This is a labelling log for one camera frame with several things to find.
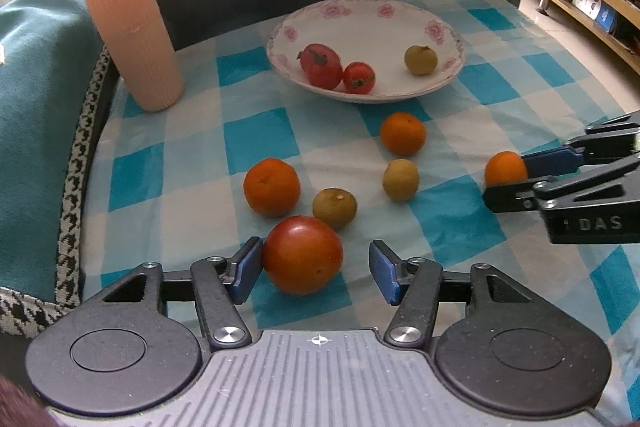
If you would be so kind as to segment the orange tangerine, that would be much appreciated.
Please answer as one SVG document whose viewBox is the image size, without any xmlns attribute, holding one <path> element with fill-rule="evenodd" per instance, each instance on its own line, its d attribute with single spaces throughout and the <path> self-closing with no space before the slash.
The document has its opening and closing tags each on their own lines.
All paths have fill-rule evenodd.
<svg viewBox="0 0 640 427">
<path fill-rule="evenodd" d="M 243 193 L 247 205 L 258 215 L 280 218 L 297 205 L 300 181 L 292 166 L 278 158 L 267 158 L 247 171 Z"/>
<path fill-rule="evenodd" d="M 426 129 L 422 122 L 408 113 L 393 113 L 386 117 L 380 128 L 382 144 L 397 156 L 412 156 L 426 142 Z"/>
<path fill-rule="evenodd" d="M 523 158 L 510 150 L 503 150 L 488 159 L 484 171 L 486 186 L 524 181 L 528 171 Z"/>
</svg>

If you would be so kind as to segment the large red tomato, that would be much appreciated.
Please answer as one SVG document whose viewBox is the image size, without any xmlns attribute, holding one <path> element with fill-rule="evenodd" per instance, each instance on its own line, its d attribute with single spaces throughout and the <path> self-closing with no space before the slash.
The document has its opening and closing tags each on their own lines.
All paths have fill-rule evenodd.
<svg viewBox="0 0 640 427">
<path fill-rule="evenodd" d="M 274 286 L 288 295 L 320 291 L 344 259 L 341 239 L 324 222 L 308 216 L 281 221 L 262 246 L 262 266 Z"/>
</svg>

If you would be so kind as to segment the blue white checkered tablecloth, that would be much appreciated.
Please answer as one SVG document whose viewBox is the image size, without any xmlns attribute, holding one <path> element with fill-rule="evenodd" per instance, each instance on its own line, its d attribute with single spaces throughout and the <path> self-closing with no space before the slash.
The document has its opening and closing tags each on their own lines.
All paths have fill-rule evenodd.
<svg viewBox="0 0 640 427">
<path fill-rule="evenodd" d="M 245 173 L 279 158 L 297 172 L 306 215 L 319 191 L 338 187 L 358 202 L 342 232 L 341 272 L 323 291 L 291 297 L 260 279 L 241 312 L 251 329 L 384 329 L 392 309 L 368 269 L 383 239 L 401 257 L 432 257 L 451 270 L 486 262 L 555 303 L 610 347 L 613 373 L 600 411 L 616 423 L 639 414 L 639 249 L 553 245 L 533 212 L 496 215 L 483 204 L 487 159 L 558 145 L 587 124 L 629 112 L 552 35 L 504 0 L 406 0 L 462 35 L 459 76 L 423 98 L 359 105 L 293 86 L 270 68 L 262 22 L 183 49 L 186 90 L 148 114 L 125 88 L 102 131 L 82 219 L 86 295 L 136 265 L 184 270 L 230 255 L 272 222 L 245 202 Z M 408 113 L 426 129 L 412 156 L 380 139 L 383 120 Z M 420 174 L 412 199 L 382 187 L 394 159 Z"/>
</svg>

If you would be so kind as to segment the small red cherry tomato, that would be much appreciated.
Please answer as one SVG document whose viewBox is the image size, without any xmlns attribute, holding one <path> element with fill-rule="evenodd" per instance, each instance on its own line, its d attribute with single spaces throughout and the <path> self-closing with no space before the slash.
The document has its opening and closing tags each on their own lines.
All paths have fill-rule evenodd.
<svg viewBox="0 0 640 427">
<path fill-rule="evenodd" d="M 350 94 L 369 94 L 375 86 L 375 72 L 363 62 L 348 64 L 343 72 L 345 91 Z"/>
</svg>

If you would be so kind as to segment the white floral porcelain bowl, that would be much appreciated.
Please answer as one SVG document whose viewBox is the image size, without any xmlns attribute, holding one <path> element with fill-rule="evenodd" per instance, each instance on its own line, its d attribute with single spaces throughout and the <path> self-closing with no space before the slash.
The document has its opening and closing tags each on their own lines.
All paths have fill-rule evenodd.
<svg viewBox="0 0 640 427">
<path fill-rule="evenodd" d="M 306 46 L 323 44 L 344 66 L 360 61 L 372 67 L 375 85 L 367 94 L 314 87 L 297 58 Z M 428 46 L 437 57 L 433 72 L 409 72 L 410 46 Z M 266 53 L 280 76 L 308 91 L 334 100 L 392 103 L 436 91 L 454 80 L 465 63 L 462 38 L 449 24 L 426 9 L 398 0 L 328 0 L 300 9 L 271 31 Z"/>
</svg>

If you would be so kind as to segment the red cherry tomato with stem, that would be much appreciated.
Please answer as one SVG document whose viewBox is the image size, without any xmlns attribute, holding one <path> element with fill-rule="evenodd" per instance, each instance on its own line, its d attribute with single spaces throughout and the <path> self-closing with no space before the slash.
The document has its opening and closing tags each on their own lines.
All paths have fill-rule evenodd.
<svg viewBox="0 0 640 427">
<path fill-rule="evenodd" d="M 297 58 L 311 86 L 334 90 L 343 79 L 340 57 L 328 46 L 311 43 L 305 46 Z"/>
</svg>

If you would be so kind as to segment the teal blanket with houndstooth trim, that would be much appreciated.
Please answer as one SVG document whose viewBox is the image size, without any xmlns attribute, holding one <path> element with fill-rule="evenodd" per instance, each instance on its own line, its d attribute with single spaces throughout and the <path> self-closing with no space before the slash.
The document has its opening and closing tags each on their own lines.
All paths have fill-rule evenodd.
<svg viewBox="0 0 640 427">
<path fill-rule="evenodd" d="M 35 337 L 80 303 L 82 210 L 116 82 L 85 0 L 2 6 L 2 333 Z"/>
</svg>

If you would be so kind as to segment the pink ribbed cylinder cup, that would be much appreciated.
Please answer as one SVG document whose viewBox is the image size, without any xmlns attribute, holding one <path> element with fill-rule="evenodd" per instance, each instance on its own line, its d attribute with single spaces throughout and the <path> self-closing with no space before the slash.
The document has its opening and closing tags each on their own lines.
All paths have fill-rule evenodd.
<svg viewBox="0 0 640 427">
<path fill-rule="evenodd" d="M 184 83 L 156 0 L 85 0 L 134 101 L 147 112 L 174 105 Z"/>
</svg>

